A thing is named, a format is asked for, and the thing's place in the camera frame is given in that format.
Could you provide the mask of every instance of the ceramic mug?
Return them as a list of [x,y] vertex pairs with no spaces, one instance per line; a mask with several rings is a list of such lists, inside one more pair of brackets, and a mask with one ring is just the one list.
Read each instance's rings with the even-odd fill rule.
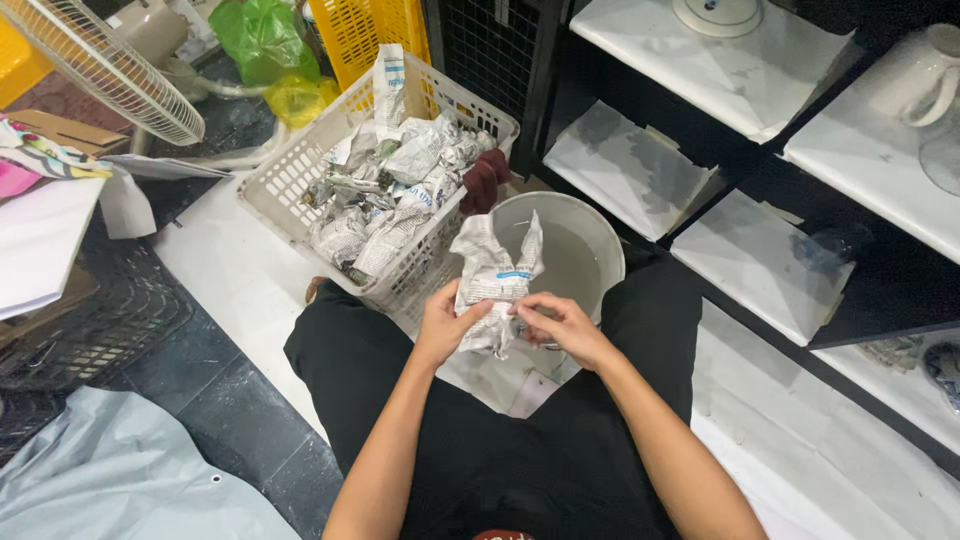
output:
[[857,85],[874,110],[921,127],[947,112],[958,83],[960,28],[935,24],[898,43]]

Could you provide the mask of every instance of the white floor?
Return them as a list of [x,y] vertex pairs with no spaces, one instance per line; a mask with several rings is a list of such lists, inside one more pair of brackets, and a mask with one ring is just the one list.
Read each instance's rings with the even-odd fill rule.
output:
[[[156,250],[281,394],[325,437],[281,351],[314,271],[240,207],[225,180],[168,226]],[[452,358],[439,376],[507,411],[559,356]],[[705,304],[692,427],[751,499],[773,538],[950,538],[960,485],[924,454],[719,309]],[[531,404],[517,403],[529,412]]]

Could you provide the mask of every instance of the plastic laundry basket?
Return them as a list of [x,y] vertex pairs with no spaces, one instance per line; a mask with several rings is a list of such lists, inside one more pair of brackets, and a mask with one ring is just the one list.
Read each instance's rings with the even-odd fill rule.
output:
[[420,0],[310,0],[310,10],[340,88],[370,69],[380,43],[430,63]]
[[[500,150],[510,157],[510,148],[520,128],[511,116],[478,99],[417,57],[404,55],[406,109],[409,116],[436,118],[453,110],[465,126],[490,126]],[[373,76],[368,71],[313,122],[278,150],[239,188],[241,202],[294,249],[317,264],[346,292],[379,309],[402,329],[413,332],[420,324],[423,300],[456,272],[448,257],[450,242],[460,231],[463,215],[457,209],[466,190],[460,188],[417,231],[413,240],[369,285],[354,284],[338,268],[323,259],[309,243],[308,230],[319,214],[300,204],[300,196],[320,178],[317,163],[334,144],[373,117]]]

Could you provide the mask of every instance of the green plastic bag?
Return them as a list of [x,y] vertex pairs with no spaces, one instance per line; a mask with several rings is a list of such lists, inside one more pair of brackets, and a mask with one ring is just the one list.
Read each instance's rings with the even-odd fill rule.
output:
[[281,78],[263,91],[270,110],[294,129],[309,124],[339,95],[340,87],[329,77],[313,83],[293,75]]
[[269,86],[286,75],[320,80],[320,67],[303,43],[302,22],[281,0],[228,0],[207,19],[246,86]]

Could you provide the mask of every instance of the mug handle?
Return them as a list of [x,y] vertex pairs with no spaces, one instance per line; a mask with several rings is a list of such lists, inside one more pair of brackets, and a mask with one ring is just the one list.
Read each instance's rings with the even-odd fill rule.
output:
[[933,102],[933,107],[917,120],[906,120],[906,125],[921,128],[929,126],[943,116],[953,103],[957,86],[960,86],[960,66],[954,65],[944,71],[944,78],[940,83],[940,95],[937,96],[937,101]]

